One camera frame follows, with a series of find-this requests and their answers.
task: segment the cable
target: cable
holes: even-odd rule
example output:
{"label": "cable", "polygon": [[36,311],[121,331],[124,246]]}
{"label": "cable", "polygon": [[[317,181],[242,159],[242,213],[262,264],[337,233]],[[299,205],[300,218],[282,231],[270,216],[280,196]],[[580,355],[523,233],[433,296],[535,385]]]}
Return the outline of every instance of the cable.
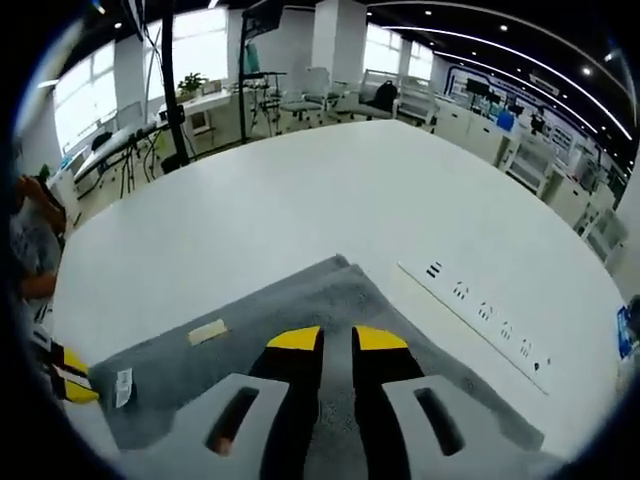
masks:
{"label": "cable", "polygon": [[184,131],[184,125],[180,125],[180,129],[182,130],[182,134],[184,135],[184,137],[187,139],[187,142],[189,142],[189,147],[191,148],[191,153],[193,153],[193,157],[191,157],[191,159],[196,160],[198,158],[198,155],[196,154],[195,148],[193,148],[193,144],[191,143],[191,139],[189,138],[189,136]]}

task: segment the gray foam pad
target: gray foam pad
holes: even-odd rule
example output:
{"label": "gray foam pad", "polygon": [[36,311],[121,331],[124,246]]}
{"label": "gray foam pad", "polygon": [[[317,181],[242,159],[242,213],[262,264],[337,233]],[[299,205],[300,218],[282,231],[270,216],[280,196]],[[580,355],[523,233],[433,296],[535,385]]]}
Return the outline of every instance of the gray foam pad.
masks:
{"label": "gray foam pad", "polygon": [[[222,318],[229,332],[192,347],[187,334]],[[120,352],[90,369],[91,384],[120,449],[141,449],[171,429],[180,408],[230,373],[247,373],[276,335],[320,325],[325,332],[320,414],[305,477],[363,478],[364,450],[354,416],[351,327],[369,325],[404,338],[426,375],[442,375],[489,408],[502,433],[526,450],[543,435],[470,368],[439,349],[400,315],[358,266],[336,256]],[[114,408],[116,372],[133,368],[134,398]]]}

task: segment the white table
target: white table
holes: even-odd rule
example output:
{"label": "white table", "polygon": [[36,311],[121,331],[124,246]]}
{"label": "white table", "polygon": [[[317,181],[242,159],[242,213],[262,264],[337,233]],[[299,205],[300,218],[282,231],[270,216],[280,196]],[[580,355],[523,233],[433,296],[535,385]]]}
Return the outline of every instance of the white table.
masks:
{"label": "white table", "polygon": [[[425,335],[570,455],[614,397],[623,300],[546,205],[481,159],[395,121],[288,134],[199,161],[98,214],[69,240],[55,336],[89,363],[335,253]],[[456,258],[543,342],[544,395],[397,262]]]}
{"label": "white table", "polygon": [[138,130],[142,130],[143,135],[148,135],[158,128],[158,124],[155,119],[151,119],[146,125],[132,124],[115,132],[109,140],[104,142],[95,152],[91,153],[80,166],[78,171],[74,175],[74,179],[77,182],[82,180],[93,168],[98,164],[105,162],[109,157],[121,152],[129,144],[131,135],[135,134]]}
{"label": "white table", "polygon": [[[251,113],[250,113],[250,97],[245,95],[245,122],[247,124],[247,135],[251,132]],[[205,113],[206,125],[203,127],[204,132],[212,132],[213,139],[209,140],[209,135],[204,134],[208,140],[206,147],[207,151],[213,148],[219,148],[230,143],[240,141],[240,107],[238,93],[232,93],[229,90],[222,90],[220,92],[209,93],[196,97],[187,102],[181,103],[184,107],[185,117],[193,117],[200,113]],[[167,110],[166,104],[163,104],[159,110],[158,115],[161,112]],[[194,153],[200,154],[201,150],[198,148],[196,136],[202,133],[194,129],[191,121],[186,121],[184,126],[184,136],[187,140],[187,153],[189,156]],[[173,144],[173,137],[167,134],[165,135],[165,143],[167,144],[167,151],[174,152],[175,146]]]}
{"label": "white table", "polygon": [[[230,91],[223,89],[219,92],[201,95],[199,97],[183,102],[180,105],[184,107],[184,114],[188,117],[196,113],[206,112],[207,110],[226,105],[229,103],[233,95],[234,94],[232,94]],[[163,103],[158,112],[163,112],[166,110],[167,105]]]}

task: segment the computer monitor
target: computer monitor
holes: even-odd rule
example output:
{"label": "computer monitor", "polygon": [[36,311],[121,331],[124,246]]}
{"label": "computer monitor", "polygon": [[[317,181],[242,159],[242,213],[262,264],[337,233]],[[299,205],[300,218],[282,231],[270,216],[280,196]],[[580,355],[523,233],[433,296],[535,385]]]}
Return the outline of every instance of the computer monitor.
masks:
{"label": "computer monitor", "polygon": [[491,93],[489,85],[472,79],[467,80],[467,92],[480,95],[481,97],[486,97]]}
{"label": "computer monitor", "polygon": [[245,41],[276,30],[280,26],[283,9],[282,0],[262,0],[242,12],[246,23]]}

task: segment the potted plant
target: potted plant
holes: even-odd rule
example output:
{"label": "potted plant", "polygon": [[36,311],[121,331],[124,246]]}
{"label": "potted plant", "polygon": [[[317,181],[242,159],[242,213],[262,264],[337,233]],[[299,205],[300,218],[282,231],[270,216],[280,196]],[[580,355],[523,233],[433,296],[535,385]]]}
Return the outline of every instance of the potted plant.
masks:
{"label": "potted plant", "polygon": [[180,91],[180,94],[176,99],[178,103],[191,100],[196,96],[196,93],[200,90],[200,87],[206,82],[207,79],[199,73],[190,73],[189,75],[184,77],[184,80],[178,83],[178,90]]}

